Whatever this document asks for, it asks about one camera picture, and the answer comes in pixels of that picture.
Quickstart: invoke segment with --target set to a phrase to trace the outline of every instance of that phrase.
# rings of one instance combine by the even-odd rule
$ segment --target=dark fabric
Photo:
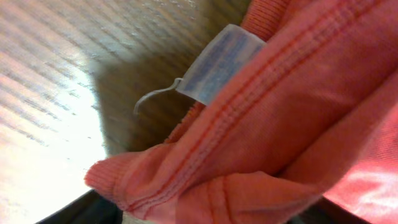
[[[38,224],[120,224],[123,212],[91,191]]]

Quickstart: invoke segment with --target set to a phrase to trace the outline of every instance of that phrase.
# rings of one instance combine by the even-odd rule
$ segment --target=pink shirt
[[[362,196],[398,198],[397,15],[394,0],[254,0],[242,26],[267,47],[164,144],[86,183],[158,223],[282,223],[357,164],[326,196],[393,223],[396,203]]]

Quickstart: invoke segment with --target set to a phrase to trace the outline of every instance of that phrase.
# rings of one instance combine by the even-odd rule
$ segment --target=wooden surface
[[[0,0],[0,223],[34,223],[88,188],[95,161],[162,142],[182,77],[249,0]]]

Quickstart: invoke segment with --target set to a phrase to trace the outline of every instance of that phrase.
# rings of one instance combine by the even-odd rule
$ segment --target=wood grain
[[[248,0],[2,0],[0,223],[84,194],[94,162],[162,142],[192,100],[144,94],[182,77]]]

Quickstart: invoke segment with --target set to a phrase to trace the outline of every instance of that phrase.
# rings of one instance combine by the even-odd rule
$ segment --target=clothing tag
[[[236,25],[226,26],[194,61],[177,91],[208,105],[266,43]]]

